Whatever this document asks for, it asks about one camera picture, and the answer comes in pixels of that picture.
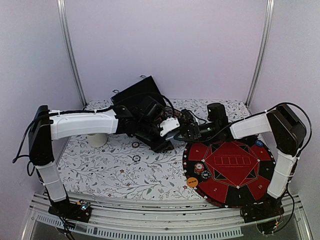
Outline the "red 5 poker chip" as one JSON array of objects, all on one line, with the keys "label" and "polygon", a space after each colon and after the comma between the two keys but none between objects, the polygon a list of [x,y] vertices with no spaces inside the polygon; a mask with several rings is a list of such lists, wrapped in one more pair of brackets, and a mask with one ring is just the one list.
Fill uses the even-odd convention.
[{"label": "red 5 poker chip", "polygon": [[200,175],[205,169],[205,166],[202,163],[196,163],[194,165],[194,173]]}]

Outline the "black 100 poker chips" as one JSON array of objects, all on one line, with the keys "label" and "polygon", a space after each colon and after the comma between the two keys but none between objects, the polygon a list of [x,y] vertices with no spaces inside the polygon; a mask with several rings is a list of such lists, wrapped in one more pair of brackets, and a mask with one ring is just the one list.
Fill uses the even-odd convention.
[{"label": "black 100 poker chips", "polygon": [[202,177],[203,179],[208,179],[208,178],[211,177],[211,174],[210,174],[209,171],[204,170],[204,171],[201,173],[201,177]]}]

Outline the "orange big blind button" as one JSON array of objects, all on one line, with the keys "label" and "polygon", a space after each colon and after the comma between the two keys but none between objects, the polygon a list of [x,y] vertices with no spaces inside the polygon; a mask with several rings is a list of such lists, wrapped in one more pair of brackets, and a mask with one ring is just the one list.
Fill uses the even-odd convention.
[{"label": "orange big blind button", "polygon": [[186,180],[186,184],[187,184],[187,186],[190,187],[190,188],[195,188],[195,187],[198,186],[199,181],[198,181],[198,179],[195,178],[195,177],[189,177],[189,178]]}]

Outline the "blue small blind button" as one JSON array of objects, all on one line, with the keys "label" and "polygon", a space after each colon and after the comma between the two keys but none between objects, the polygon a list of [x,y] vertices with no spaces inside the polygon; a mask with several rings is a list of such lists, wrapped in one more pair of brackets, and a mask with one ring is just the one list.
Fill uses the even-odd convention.
[{"label": "blue small blind button", "polygon": [[255,144],[256,144],[258,147],[263,147],[263,146],[264,146],[264,143],[263,143],[261,140],[259,140],[259,139],[257,139],[257,140],[255,141]]}]

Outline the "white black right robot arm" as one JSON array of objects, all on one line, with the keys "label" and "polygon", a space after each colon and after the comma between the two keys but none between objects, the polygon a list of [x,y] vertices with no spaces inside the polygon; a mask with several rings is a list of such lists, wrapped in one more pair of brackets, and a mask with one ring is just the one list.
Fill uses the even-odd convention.
[{"label": "white black right robot arm", "polygon": [[174,137],[186,142],[187,186],[218,207],[238,208],[246,223],[273,218],[276,231],[285,212],[282,199],[313,133],[294,107],[282,102],[230,122],[224,105],[211,103],[206,123],[188,118]]}]

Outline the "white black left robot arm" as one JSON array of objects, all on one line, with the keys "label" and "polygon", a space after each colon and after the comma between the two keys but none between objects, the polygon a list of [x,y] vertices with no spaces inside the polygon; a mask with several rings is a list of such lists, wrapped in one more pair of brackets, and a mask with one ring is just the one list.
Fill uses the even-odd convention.
[{"label": "white black left robot arm", "polygon": [[61,221],[73,220],[88,223],[91,204],[81,199],[74,203],[59,174],[58,165],[70,139],[77,135],[118,135],[137,137],[154,152],[161,152],[171,144],[165,139],[166,107],[172,103],[164,95],[138,93],[121,99],[117,104],[98,109],[49,110],[38,107],[33,120],[26,127],[12,163],[27,158],[33,165],[27,174],[36,173],[47,192],[49,214]]}]

